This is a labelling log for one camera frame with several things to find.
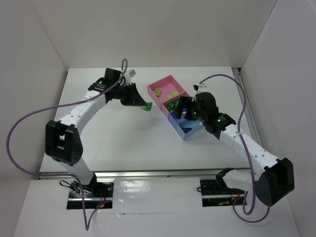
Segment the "green long lego brick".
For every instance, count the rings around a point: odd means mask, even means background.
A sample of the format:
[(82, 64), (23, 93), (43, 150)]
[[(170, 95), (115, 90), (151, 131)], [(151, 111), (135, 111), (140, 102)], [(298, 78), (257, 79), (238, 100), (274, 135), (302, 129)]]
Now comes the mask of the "green long lego brick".
[(168, 106), (167, 106), (167, 110), (168, 111), (173, 111), (175, 108), (175, 104), (174, 103), (169, 103)]

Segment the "green and yellow lego stack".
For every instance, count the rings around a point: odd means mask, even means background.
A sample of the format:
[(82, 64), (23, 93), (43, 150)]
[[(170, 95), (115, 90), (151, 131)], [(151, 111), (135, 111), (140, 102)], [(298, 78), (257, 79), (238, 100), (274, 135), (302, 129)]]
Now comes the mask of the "green and yellow lego stack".
[(153, 106), (153, 103), (152, 102), (148, 102), (146, 104), (146, 106), (143, 108), (143, 110), (146, 111), (146, 112), (149, 112), (149, 111), (151, 111), (152, 106)]

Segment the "dark blue lego plate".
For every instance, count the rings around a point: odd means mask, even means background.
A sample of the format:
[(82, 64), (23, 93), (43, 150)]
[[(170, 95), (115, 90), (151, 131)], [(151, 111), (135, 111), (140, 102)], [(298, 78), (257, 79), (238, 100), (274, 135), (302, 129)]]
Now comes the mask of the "dark blue lego plate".
[(192, 131), (192, 128), (191, 127), (182, 127), (181, 128), (185, 133), (188, 133), (190, 131)]

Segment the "yellow lego brick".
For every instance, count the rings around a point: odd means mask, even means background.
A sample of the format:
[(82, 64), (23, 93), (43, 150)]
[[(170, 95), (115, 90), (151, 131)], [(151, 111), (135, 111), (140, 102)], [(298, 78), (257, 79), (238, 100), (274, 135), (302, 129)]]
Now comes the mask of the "yellow lego brick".
[(178, 91), (174, 91), (174, 92), (172, 92), (172, 96), (173, 96), (173, 97), (177, 96), (178, 94), (179, 94), (179, 92), (178, 92)]

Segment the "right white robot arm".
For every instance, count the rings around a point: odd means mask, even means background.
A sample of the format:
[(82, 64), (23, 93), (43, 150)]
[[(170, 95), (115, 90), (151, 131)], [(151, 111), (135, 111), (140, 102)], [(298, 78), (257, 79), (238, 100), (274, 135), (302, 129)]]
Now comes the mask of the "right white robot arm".
[(200, 121), (207, 132), (251, 161), (253, 172), (245, 173), (233, 168), (219, 172), (216, 181), (221, 188), (255, 191), (259, 201), (268, 207), (294, 190), (293, 163), (287, 158), (277, 158), (238, 129), (228, 114), (219, 112), (211, 93), (181, 96), (174, 114), (178, 119), (184, 116), (188, 121)]

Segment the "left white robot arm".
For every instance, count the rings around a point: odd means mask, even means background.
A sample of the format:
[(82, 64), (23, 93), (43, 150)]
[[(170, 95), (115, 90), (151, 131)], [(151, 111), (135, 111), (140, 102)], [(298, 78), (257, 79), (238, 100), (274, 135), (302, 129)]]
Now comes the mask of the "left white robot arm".
[(92, 117), (109, 101), (119, 100), (124, 106), (146, 108), (147, 102), (139, 94), (131, 79), (134, 70), (118, 71), (107, 68), (105, 75), (94, 82), (84, 98), (58, 121), (45, 127), (45, 153), (74, 175), (83, 189), (92, 193), (98, 187), (96, 175), (82, 158), (80, 134)]

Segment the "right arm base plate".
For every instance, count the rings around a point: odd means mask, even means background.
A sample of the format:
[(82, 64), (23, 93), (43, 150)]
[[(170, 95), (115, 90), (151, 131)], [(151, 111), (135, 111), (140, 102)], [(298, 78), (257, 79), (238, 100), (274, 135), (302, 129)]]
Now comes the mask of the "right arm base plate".
[(236, 200), (242, 205), (244, 198), (244, 191), (227, 188), (215, 179), (200, 180), (196, 191), (201, 194), (203, 207), (232, 206)]

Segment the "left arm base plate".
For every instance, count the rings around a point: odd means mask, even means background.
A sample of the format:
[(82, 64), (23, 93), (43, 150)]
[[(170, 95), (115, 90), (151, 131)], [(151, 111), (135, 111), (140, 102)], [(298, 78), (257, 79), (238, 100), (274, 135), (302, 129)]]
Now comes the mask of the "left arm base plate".
[[(67, 183), (69, 188), (69, 195), (67, 201), (68, 210), (82, 209), (82, 196), (78, 184), (73, 181), (71, 184)], [(113, 208), (113, 192), (114, 181), (108, 180), (106, 182), (98, 183), (94, 192), (84, 190), (84, 203), (86, 209), (95, 209), (97, 205), (100, 205), (100, 209), (112, 209)]]

